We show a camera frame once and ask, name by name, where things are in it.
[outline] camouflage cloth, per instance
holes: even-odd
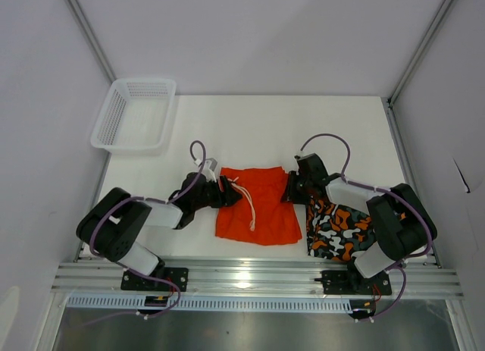
[[[306,211],[308,254],[348,262],[352,253],[375,241],[371,218],[365,213],[325,200],[312,200]]]

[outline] white table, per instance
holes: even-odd
[[[173,131],[158,157],[111,157],[101,196],[119,186],[132,195],[166,199],[190,171],[196,171],[189,144],[200,139],[208,157],[231,168],[296,169],[294,155],[316,133],[335,133],[348,141],[352,158],[347,174],[365,183],[404,182],[379,97],[344,96],[180,96]],[[342,143],[314,140],[329,172],[346,158]],[[259,246],[214,235],[217,210],[204,208],[182,230],[144,227],[138,241],[159,255],[298,258],[306,256],[305,211],[296,206],[302,239],[294,245]]]

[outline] gray floor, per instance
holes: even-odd
[[[176,311],[79,327],[110,312],[68,309],[55,350],[458,351],[441,301],[402,301],[374,324],[348,315]]]

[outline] red drawstring bag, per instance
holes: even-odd
[[[222,168],[221,175],[234,181],[243,197],[232,207],[219,209],[217,237],[266,246],[297,243],[302,238],[293,204],[280,201],[288,180],[282,167],[242,171]]]

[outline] white wall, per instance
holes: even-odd
[[[108,90],[63,0],[0,0],[0,297],[20,287],[5,350],[28,350],[60,261],[72,259],[103,154]]]
[[[80,0],[119,76],[183,94],[390,96],[441,0]]]
[[[458,0],[396,107],[446,266],[485,349],[485,0]],[[455,165],[471,193],[466,193]]]

